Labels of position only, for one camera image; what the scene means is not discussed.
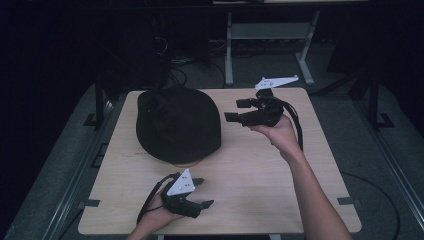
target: black hat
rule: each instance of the black hat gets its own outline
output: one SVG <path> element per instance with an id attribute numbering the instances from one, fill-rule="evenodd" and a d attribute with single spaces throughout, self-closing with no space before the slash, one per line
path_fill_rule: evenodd
<path id="1" fill-rule="evenodd" d="M 153 157 L 185 164 L 221 147 L 218 108 L 204 92 L 173 85 L 141 93 L 137 104 L 137 138 Z"/>

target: tabletop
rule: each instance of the tabletop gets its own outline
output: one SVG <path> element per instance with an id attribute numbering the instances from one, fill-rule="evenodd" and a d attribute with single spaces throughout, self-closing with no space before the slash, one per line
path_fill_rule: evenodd
<path id="1" fill-rule="evenodd" d="M 303 227 L 290 169 L 265 136 L 226 122 L 224 112 L 238 109 L 237 99 L 255 97 L 254 89 L 202 90 L 218 106 L 222 146 L 190 166 L 193 178 L 205 182 L 187 198 L 193 202 L 215 200 L 197 219 L 183 218 L 156 234 L 274 234 L 302 233 Z M 89 199 L 97 207 L 86 207 L 79 224 L 82 234 L 129 234 L 154 185 L 170 173 L 187 166 L 174 166 L 149 155 L 135 132 L 137 97 L 130 92 L 124 103 L 109 147 Z M 340 205 L 348 198 L 337 164 L 310 99 L 301 88 L 276 88 L 277 98 L 297 110 L 303 129 L 304 152 L 325 194 L 346 223 L 358 232 L 361 222 L 353 205 Z"/>

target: floor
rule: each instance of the floor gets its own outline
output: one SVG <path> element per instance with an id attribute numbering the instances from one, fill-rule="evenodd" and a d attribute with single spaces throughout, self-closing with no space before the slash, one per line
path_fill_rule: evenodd
<path id="1" fill-rule="evenodd" d="M 296 74 L 301 77 L 294 56 L 299 45 L 301 43 L 282 43 L 278 49 L 267 49 L 266 53 L 236 56 L 233 60 L 235 83 L 231 88 L 252 88 L 262 77 Z M 344 77 L 326 72 L 333 48 L 331 44 L 315 43 L 310 49 L 307 62 L 315 85 L 308 86 L 300 79 L 283 87 L 302 87 L 313 93 Z M 185 74 L 187 87 L 221 88 L 224 58 L 217 56 L 211 61 L 214 64 L 210 66 L 194 63 L 179 66 L 179 71 L 173 74 L 180 82 L 184 81 Z M 423 199 L 420 176 L 424 170 L 423 138 L 402 113 L 395 97 L 382 86 L 379 112 L 386 113 L 395 127 L 374 131 L 366 117 L 367 97 L 354 101 L 348 95 L 352 83 L 325 96 L 311 96 L 311 101 L 363 225 L 353 238 L 424 239 L 423 226 L 416 218 L 418 213 L 411 207 L 412 202 L 400 186 L 390 160 L 395 159 L 418 198 Z M 125 94 L 122 94 L 118 101 L 107 105 L 106 119 L 99 129 L 84 126 L 87 116 L 95 112 L 94 87 L 87 89 L 16 216 L 7 239 L 125 239 L 125 236 L 84 236 L 77 230 L 101 165 L 101 155 L 107 149 L 124 100 Z M 304 239 L 302 234 L 282 234 L 281 237 Z"/>

